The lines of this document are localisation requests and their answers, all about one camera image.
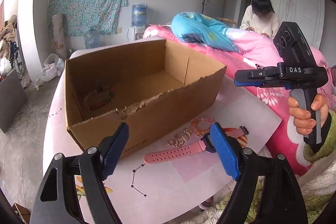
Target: watch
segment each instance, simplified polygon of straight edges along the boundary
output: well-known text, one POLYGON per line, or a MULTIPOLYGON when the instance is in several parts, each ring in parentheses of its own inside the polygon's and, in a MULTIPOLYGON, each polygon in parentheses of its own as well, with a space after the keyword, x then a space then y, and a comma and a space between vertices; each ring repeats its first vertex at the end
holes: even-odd
POLYGON ((182 147, 176 147, 170 150, 164 150, 160 152, 146 154, 143 161, 147 164, 155 164, 159 162, 169 161, 173 159, 178 159, 188 155, 194 155, 203 151, 208 151, 210 153, 216 153, 215 147, 212 145, 210 140, 210 134, 205 134, 199 141, 185 145, 182 147))
MULTIPOLYGON (((234 138, 239 138, 240 136, 248 135, 249 133, 247 129, 243 126, 239 128, 224 128, 224 132, 229 137, 234 138)), ((211 142, 210 133, 205 134, 199 141, 189 145, 146 154, 143 158, 143 161, 147 164, 155 164, 159 162, 178 159, 188 155, 194 155, 203 151, 216 153, 216 149, 211 142)))

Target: pink watch strap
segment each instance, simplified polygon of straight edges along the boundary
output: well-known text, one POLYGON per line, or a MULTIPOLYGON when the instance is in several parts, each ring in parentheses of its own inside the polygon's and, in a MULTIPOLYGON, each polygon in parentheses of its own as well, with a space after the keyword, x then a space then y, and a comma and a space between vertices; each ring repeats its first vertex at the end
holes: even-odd
POLYGON ((155 164, 158 162, 178 159, 183 156, 193 155, 202 152, 206 149, 206 145, 203 140, 199 140, 196 143, 186 145, 183 147, 177 147, 171 150, 165 150, 145 155, 143 161, 147 164, 155 164))
POLYGON ((229 137, 239 138, 240 136, 245 135, 245 132, 241 128, 237 128, 230 131, 225 131, 226 135, 229 137))

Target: shoe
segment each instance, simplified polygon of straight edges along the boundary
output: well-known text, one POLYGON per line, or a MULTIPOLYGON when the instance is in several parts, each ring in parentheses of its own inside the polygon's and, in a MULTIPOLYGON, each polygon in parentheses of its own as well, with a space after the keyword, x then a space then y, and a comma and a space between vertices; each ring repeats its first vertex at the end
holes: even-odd
POLYGON ((200 207, 202 210, 209 209, 212 206, 213 206, 213 196, 198 205, 198 207, 200 207))

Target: wooden chair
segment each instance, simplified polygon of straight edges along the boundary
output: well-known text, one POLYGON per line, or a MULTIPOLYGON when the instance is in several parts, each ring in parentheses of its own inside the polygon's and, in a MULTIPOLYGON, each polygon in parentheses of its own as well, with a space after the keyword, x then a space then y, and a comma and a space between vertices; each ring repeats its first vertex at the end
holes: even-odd
POLYGON ((227 23, 231 23, 231 24, 233 24, 233 28, 237 28, 238 23, 235 22, 235 21, 232 20, 232 19, 221 18, 221 17, 217 17, 217 19, 218 19, 220 22, 223 22, 223 23, 225 23, 225 22, 227 22, 227 23))

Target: camera lens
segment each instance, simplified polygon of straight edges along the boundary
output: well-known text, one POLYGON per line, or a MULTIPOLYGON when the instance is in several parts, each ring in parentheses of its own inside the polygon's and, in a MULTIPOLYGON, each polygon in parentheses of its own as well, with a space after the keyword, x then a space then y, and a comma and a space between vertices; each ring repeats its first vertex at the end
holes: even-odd
POLYGON ((286 40, 284 39, 284 37, 280 37, 280 44, 283 48, 286 48, 287 43, 286 43, 286 40))
POLYGON ((291 40, 291 35, 288 31, 285 31, 285 39, 287 42, 289 42, 291 40))
POLYGON ((277 43, 277 49, 278 49, 278 52, 281 52, 281 50, 282 50, 282 47, 279 43, 277 43))

